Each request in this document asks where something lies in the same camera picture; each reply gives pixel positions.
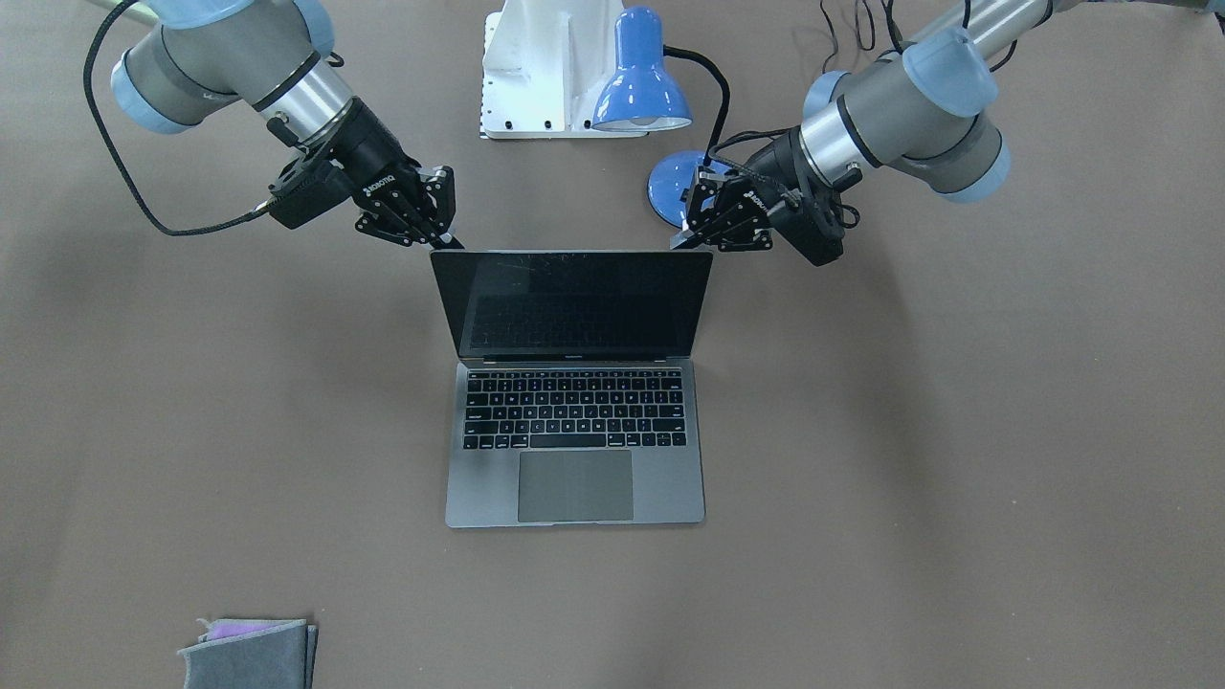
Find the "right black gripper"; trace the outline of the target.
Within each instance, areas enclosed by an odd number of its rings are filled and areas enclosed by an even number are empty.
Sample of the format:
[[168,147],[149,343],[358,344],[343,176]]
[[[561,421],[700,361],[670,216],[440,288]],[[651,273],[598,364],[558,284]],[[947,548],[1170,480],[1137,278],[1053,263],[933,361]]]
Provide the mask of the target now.
[[[323,159],[345,175],[345,190],[332,181],[321,208],[330,211],[353,195],[363,210],[355,230],[397,245],[423,244],[441,250],[464,250],[451,230],[456,213],[454,170],[450,166],[417,169],[412,161],[359,98],[345,105],[341,121],[321,143]],[[399,192],[392,196],[390,192]]]

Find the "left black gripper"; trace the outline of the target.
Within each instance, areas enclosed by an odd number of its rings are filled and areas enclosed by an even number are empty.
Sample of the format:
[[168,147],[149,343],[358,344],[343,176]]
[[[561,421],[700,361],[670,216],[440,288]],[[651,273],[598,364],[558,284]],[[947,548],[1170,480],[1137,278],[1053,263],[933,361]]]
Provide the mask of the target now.
[[755,183],[756,196],[740,196],[747,191],[747,178],[737,173],[695,170],[691,188],[685,196],[681,230],[671,235],[670,249],[693,249],[702,244],[719,253],[764,253],[773,248],[768,211],[783,192],[800,189],[813,197],[813,166],[809,161],[800,129],[788,129],[748,157],[748,170],[761,181]]

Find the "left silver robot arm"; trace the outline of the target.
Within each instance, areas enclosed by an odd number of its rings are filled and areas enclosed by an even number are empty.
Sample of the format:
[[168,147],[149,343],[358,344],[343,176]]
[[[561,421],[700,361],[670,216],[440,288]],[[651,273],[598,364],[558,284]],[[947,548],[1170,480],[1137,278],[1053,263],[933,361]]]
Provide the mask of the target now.
[[1072,1],[963,1],[913,36],[893,18],[891,48],[860,74],[831,71],[809,89],[801,121],[715,140],[679,188],[673,250],[762,253],[782,235],[813,266],[844,253],[860,221],[843,192],[892,168],[951,202],[976,202],[1011,169],[989,105],[996,71],[1020,36]]

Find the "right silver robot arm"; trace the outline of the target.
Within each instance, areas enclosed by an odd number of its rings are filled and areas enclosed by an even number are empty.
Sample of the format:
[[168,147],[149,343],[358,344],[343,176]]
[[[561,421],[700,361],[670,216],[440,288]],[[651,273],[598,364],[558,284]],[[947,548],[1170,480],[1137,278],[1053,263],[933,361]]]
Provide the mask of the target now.
[[185,132],[236,101],[295,152],[270,197],[240,215],[294,228],[345,201],[356,230],[398,245],[459,249],[454,170],[424,168],[341,76],[331,17],[318,1],[152,1],[156,22],[111,70],[134,123]]

